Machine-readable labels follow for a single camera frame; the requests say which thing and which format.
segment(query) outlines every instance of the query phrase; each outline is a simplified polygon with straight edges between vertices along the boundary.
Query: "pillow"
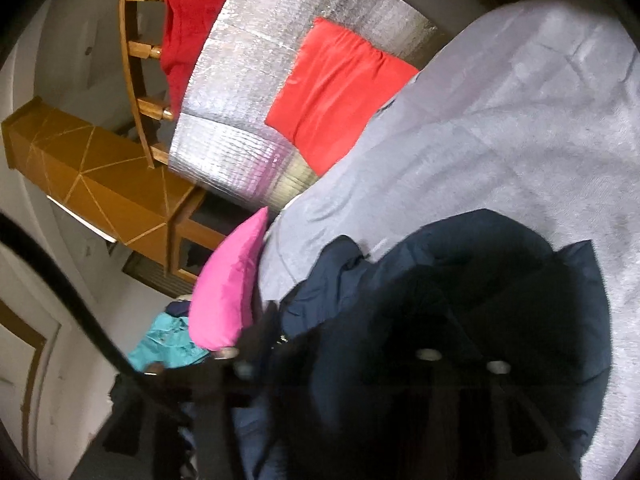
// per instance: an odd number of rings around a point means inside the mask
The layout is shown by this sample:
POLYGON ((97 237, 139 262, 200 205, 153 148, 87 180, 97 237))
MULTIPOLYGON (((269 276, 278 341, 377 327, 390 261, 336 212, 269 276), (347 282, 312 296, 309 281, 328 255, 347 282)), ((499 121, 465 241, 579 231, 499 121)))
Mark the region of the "pillow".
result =
POLYGON ((251 295, 267 220, 263 207, 226 237, 204 265, 189 310, 189 336, 197 346, 233 346, 240 331, 253 323, 251 295))
POLYGON ((417 73, 354 32, 316 18, 264 122, 322 175, 349 153, 372 115, 417 73))

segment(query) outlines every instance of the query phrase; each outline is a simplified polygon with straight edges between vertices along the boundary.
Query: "orange-red cushion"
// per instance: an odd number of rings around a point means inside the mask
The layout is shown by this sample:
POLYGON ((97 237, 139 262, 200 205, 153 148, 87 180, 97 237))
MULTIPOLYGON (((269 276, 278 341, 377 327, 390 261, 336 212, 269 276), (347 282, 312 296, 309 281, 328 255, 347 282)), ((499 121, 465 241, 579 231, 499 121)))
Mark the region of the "orange-red cushion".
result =
POLYGON ((316 18, 264 122, 322 175, 349 153, 372 115, 417 73, 354 32, 316 18))

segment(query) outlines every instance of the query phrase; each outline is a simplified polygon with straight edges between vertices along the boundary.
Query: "black cable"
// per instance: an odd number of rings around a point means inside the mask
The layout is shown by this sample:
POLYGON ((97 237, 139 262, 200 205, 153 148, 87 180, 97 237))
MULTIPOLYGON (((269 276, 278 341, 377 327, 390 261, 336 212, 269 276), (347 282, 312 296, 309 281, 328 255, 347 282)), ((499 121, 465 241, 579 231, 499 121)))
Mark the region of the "black cable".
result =
POLYGON ((150 400, 160 409, 172 416, 178 423, 188 425, 191 419, 186 416, 176 402, 172 402, 161 390, 152 386, 144 374, 131 366, 126 357, 113 344, 109 336, 89 311, 74 286, 56 265, 55 261, 33 240, 19 225, 0 212, 0 243, 11 249, 23 259, 33 271, 53 291, 60 302, 71 313, 89 340, 104 355, 117 371, 131 378, 150 400))

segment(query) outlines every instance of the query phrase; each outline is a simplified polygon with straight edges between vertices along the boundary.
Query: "pink pillow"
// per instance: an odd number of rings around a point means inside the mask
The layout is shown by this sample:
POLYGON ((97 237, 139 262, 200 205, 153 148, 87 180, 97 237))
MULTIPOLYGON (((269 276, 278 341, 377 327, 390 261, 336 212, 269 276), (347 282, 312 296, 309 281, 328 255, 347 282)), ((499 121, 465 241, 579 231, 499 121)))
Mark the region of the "pink pillow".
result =
POLYGON ((254 320, 251 294, 268 209, 263 207, 239 225, 207 260, 193 289, 189 336, 209 350, 233 346, 254 320))

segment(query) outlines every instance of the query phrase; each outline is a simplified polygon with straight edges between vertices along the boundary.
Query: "wooden chair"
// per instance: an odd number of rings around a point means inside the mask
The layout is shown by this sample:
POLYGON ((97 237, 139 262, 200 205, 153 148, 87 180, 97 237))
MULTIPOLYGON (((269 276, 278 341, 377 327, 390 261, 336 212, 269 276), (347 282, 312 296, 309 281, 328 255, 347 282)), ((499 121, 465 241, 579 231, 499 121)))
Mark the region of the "wooden chair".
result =
POLYGON ((127 85, 127 94, 131 104, 131 113, 145 151, 146 161, 152 168, 156 161, 168 164, 168 146, 158 142, 154 121, 173 121, 174 114, 168 104, 146 94, 142 73, 143 59, 159 59, 162 54, 160 45, 140 43, 138 40, 138 3, 149 5, 162 4, 164 0, 118 0, 118 22, 120 29, 120 50, 122 67, 127 85))

